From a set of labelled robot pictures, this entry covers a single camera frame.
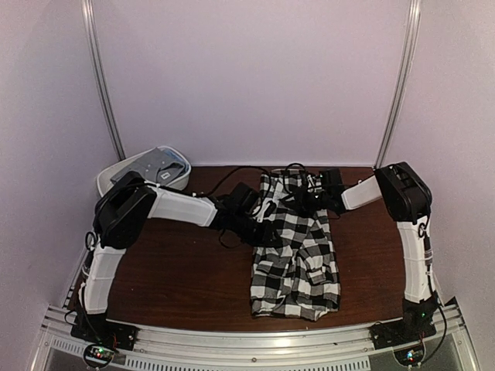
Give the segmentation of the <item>aluminium post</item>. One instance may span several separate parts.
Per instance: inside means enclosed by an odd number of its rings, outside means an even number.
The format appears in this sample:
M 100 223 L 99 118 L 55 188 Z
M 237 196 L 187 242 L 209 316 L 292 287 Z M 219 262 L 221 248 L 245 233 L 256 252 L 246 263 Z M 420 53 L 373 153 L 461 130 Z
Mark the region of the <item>aluminium post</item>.
M 422 17 L 422 1 L 411 0 L 409 2 L 407 23 L 405 28 L 405 37 L 401 52 L 401 61 L 398 69 L 397 80 L 392 96 L 390 110 L 387 115 L 386 126 L 381 144 L 374 163 L 374 168 L 380 168 L 384 165 L 387 152 L 391 146 L 394 136 L 394 129 L 398 123 L 401 112 L 401 105 L 405 98 L 405 91 L 411 67 L 415 57 L 415 50 L 418 42 L 419 28 Z
M 94 71 L 94 79 L 105 123 L 114 152 L 117 155 L 118 160 L 122 161 L 126 159 L 125 149 L 118 130 L 117 122 L 115 120 L 108 84 L 104 74 L 104 64 L 101 58 L 101 50 L 95 22 L 94 2 L 91 0 L 82 0 L 80 4 L 89 47 L 90 61 Z

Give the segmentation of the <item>grey folded shirt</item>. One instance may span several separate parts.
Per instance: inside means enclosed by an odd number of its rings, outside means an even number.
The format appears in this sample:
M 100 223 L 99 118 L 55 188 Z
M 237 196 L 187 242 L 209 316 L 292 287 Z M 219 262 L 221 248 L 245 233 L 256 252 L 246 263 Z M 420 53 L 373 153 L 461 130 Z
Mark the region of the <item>grey folded shirt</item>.
M 189 169 L 188 161 L 175 149 L 156 147 L 121 167 L 110 180 L 115 184 L 125 174 L 133 171 L 148 182 L 168 186 L 185 175 Z

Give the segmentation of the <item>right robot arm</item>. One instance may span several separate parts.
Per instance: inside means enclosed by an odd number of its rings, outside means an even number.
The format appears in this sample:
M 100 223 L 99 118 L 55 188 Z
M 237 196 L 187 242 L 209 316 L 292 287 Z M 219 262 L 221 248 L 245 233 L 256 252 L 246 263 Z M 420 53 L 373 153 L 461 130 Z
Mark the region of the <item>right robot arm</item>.
M 305 180 L 292 191 L 288 204 L 301 216 L 311 216 L 321 209 L 337 216 L 359 209 L 379 199 L 384 201 L 401 238 L 405 263 L 403 317 L 396 333 L 410 342 L 431 323 L 438 298 L 432 277 L 430 219 L 432 194 L 406 162 L 376 168 L 373 175 L 354 185 L 346 185 L 340 170 L 320 172 L 318 185 Z

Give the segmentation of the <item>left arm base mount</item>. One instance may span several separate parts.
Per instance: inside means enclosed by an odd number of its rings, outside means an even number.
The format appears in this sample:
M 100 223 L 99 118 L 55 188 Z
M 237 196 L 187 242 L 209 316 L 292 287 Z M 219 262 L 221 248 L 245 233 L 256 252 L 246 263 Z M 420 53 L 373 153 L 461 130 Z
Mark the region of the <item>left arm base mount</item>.
M 112 349 L 132 351 L 138 329 L 133 325 L 124 325 L 116 322 L 89 324 L 82 322 L 75 324 L 70 330 L 72 337 L 86 342 L 97 343 Z

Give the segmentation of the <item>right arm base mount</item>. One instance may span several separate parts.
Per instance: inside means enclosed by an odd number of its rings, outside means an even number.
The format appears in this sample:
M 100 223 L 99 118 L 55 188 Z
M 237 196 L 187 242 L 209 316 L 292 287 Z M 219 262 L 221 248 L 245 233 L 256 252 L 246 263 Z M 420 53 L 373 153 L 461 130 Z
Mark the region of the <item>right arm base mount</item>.
M 375 349 L 419 342 L 425 337 L 436 334 L 433 324 L 426 324 L 420 328 L 407 328 L 402 319 L 392 322 L 376 322 L 369 328 L 369 331 Z

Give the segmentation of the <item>black white plaid shirt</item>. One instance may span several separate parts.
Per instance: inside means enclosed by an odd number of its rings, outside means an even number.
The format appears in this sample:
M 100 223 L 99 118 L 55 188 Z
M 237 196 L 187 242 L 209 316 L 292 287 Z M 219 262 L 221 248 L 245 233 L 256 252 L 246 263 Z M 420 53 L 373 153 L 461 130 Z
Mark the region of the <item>black white plaid shirt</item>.
M 300 216 L 288 197 L 308 172 L 278 168 L 263 175 L 260 190 L 277 205 L 265 220 L 281 238 L 277 247 L 255 247 L 250 302 L 254 317 L 317 321 L 340 308 L 340 275 L 326 210 Z

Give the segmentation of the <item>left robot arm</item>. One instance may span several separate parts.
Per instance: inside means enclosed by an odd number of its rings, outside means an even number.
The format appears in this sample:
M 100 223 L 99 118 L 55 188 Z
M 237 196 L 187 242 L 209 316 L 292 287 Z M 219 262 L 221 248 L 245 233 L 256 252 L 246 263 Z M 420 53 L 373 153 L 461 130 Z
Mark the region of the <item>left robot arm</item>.
M 108 297 L 121 258 L 138 240 L 149 219 L 174 220 L 200 227 L 230 231 L 253 247 L 276 247 L 281 239 L 273 223 L 258 217 L 264 197 L 240 182 L 223 196 L 187 193 L 146 182 L 131 171 L 97 202 L 92 231 L 87 233 L 88 254 L 82 267 L 78 305 L 85 315 L 82 332 L 95 343 L 111 337 L 111 326 L 98 315 L 108 309 Z

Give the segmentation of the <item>aluminium front rail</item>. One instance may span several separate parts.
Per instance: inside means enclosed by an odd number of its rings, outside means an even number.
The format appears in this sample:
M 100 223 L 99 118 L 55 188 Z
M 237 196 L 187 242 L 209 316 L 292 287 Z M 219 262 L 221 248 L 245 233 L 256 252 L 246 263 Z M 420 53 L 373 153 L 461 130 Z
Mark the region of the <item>aluminium front rail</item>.
M 288 332 L 198 332 L 141 325 L 106 370 L 478 370 L 458 305 L 433 317 L 436 333 L 379 349 L 369 323 Z

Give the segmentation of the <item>right aluminium post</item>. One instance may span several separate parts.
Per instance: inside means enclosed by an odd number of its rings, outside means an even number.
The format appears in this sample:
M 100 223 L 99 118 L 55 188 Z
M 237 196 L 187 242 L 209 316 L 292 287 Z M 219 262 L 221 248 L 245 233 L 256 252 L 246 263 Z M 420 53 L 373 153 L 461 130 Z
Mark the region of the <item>right aluminium post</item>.
M 405 28 L 405 37 L 401 52 L 401 61 L 398 69 L 397 80 L 392 96 L 390 110 L 387 115 L 386 126 L 381 144 L 374 163 L 374 168 L 380 168 L 384 165 L 387 152 L 391 146 L 394 136 L 394 129 L 398 123 L 401 112 L 401 105 L 405 98 L 405 91 L 411 67 L 415 57 L 415 50 L 418 42 L 419 28 L 422 17 L 422 1 L 411 0 L 409 2 L 407 23 Z

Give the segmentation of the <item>left aluminium post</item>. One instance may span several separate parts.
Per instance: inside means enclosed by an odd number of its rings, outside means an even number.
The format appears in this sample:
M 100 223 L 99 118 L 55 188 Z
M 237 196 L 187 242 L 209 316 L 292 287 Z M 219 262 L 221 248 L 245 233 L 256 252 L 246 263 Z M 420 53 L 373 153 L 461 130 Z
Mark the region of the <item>left aluminium post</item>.
M 80 4 L 89 47 L 90 61 L 94 71 L 94 79 L 105 123 L 114 152 L 117 155 L 118 160 L 122 161 L 126 159 L 125 149 L 118 130 L 117 122 L 115 120 L 108 84 L 104 74 L 104 64 L 101 58 L 101 50 L 95 22 L 94 2 L 91 0 L 82 0 Z

